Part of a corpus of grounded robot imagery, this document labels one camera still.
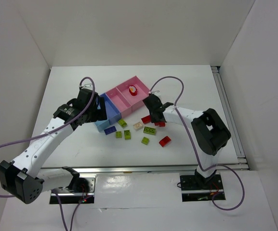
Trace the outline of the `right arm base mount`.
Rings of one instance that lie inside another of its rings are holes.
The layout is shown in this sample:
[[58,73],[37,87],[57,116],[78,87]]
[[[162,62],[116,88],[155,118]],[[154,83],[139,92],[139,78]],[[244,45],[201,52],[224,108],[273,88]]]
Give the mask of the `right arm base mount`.
[[201,202],[214,200],[226,200],[222,178],[216,174],[213,179],[203,185],[195,180],[195,175],[181,175],[180,182],[176,186],[181,189],[183,202]]

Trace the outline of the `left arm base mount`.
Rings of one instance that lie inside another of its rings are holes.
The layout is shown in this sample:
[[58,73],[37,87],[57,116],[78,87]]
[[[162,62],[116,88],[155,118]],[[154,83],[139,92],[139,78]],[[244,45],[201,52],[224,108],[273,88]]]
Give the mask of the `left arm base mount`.
[[93,204],[95,183],[96,175],[81,174],[79,181],[74,185],[74,189],[59,187],[55,191],[61,200],[61,204],[74,205],[81,200],[83,204]]

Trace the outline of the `red lego with side studs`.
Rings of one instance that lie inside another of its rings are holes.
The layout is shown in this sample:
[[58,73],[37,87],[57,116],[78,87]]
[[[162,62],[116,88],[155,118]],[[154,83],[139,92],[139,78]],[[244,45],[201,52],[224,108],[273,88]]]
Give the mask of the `red lego with side studs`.
[[155,125],[155,126],[158,126],[158,127],[165,127],[165,126],[166,126],[166,122],[162,122],[162,121],[160,121],[160,122],[155,122],[154,125]]

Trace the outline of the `red curved decorated lego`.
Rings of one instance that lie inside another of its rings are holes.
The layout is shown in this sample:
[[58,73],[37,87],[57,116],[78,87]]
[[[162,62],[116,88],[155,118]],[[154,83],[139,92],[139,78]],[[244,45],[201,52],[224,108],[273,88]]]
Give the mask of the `red curved decorated lego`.
[[136,96],[137,93],[138,93],[138,90],[136,88],[135,85],[130,85],[129,86],[129,93],[132,95],[132,96]]

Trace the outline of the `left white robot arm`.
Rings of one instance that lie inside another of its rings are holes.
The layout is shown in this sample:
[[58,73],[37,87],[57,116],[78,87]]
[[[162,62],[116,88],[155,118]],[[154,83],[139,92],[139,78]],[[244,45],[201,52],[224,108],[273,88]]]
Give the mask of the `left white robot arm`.
[[62,167],[45,172],[41,172],[40,169],[61,142],[77,127],[106,119],[104,97],[81,88],[77,98],[58,107],[41,138],[36,139],[11,162],[0,163],[2,188],[25,204],[34,202],[42,192],[60,187],[71,192],[81,192],[88,182],[74,169]]

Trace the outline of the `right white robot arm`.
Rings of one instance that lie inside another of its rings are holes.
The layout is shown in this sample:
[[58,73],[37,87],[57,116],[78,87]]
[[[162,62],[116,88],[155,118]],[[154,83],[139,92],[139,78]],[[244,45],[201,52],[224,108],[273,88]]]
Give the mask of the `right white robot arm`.
[[195,180],[201,186],[209,183],[216,174],[220,152],[231,139],[231,133],[218,113],[212,108],[195,111],[170,102],[163,104],[154,94],[145,98],[143,103],[151,122],[169,122],[185,127],[198,162]]

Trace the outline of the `red curved lego brick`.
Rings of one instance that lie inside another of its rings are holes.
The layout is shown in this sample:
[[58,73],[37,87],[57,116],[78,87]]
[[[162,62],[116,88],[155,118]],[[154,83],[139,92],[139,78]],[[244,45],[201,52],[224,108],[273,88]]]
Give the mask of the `red curved lego brick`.
[[167,146],[171,142],[171,138],[169,136],[165,136],[163,139],[159,141],[161,147]]

